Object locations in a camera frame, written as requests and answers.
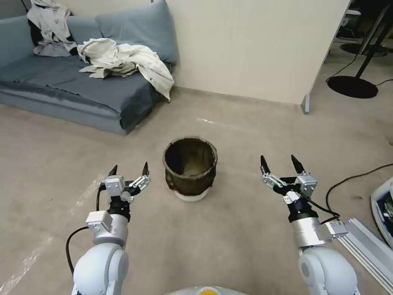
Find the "beige wall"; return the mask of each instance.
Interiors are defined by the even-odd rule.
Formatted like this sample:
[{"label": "beige wall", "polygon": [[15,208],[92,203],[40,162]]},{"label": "beige wall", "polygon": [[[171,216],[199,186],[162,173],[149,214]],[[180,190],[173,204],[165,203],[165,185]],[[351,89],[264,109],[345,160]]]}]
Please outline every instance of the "beige wall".
[{"label": "beige wall", "polygon": [[[95,15],[149,0],[62,0]],[[349,0],[167,0],[176,30],[177,86],[300,104]]]}]

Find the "black pole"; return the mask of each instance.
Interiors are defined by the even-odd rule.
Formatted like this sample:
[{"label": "black pole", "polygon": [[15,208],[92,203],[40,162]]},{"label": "black pole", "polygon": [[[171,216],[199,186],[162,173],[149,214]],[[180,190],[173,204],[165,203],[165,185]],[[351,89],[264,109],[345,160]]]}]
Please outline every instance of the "black pole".
[{"label": "black pole", "polygon": [[383,28],[382,32],[379,34],[376,42],[374,45],[371,46],[370,51],[367,54],[366,59],[362,63],[359,71],[357,72],[355,78],[360,78],[360,76],[363,74],[364,70],[366,69],[367,65],[369,64],[370,60],[373,58],[374,54],[378,50],[379,46],[381,45],[382,41],[385,39],[386,35],[388,34],[391,26],[393,25],[393,15],[392,15],[392,9],[389,8],[389,11],[385,15],[385,27]]}]

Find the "black round base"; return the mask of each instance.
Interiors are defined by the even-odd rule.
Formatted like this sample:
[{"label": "black round base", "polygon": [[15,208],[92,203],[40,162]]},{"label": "black round base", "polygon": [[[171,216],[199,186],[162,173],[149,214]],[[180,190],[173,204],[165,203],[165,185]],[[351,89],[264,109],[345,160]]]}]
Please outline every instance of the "black round base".
[{"label": "black round base", "polygon": [[[362,55],[367,55],[371,46],[372,45],[366,46],[366,49],[364,50]],[[358,54],[360,47],[361,47],[361,44],[358,44],[358,43],[345,43],[340,46],[340,48],[342,50],[344,50],[345,52],[348,52],[348,53],[352,53],[352,54]],[[384,57],[387,54],[388,54],[387,48],[385,48],[383,46],[379,46],[373,57]]]},{"label": "black round base", "polygon": [[369,81],[351,76],[335,76],[328,81],[330,89],[353,98],[373,98],[378,88]]}]

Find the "orange button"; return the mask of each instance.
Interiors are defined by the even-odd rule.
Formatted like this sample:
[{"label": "orange button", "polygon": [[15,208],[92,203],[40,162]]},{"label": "orange button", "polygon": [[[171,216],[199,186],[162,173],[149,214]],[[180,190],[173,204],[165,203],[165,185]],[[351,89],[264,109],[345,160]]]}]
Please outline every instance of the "orange button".
[{"label": "orange button", "polygon": [[212,290],[204,290],[202,293],[200,293],[200,295],[217,295],[217,293]]}]

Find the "blue-gray sofa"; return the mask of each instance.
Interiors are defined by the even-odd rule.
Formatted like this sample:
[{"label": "blue-gray sofa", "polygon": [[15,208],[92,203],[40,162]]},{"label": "blue-gray sofa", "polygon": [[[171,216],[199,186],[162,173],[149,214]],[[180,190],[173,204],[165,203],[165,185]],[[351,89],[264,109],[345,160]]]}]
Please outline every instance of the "blue-gray sofa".
[{"label": "blue-gray sofa", "polygon": [[[71,16],[67,23],[77,44],[104,36],[146,45],[168,67],[176,62],[165,1],[95,20]],[[33,55],[26,16],[0,20],[0,35],[0,103],[126,135],[159,101],[166,100],[139,72],[94,79],[79,72],[86,66],[79,56]]]}]

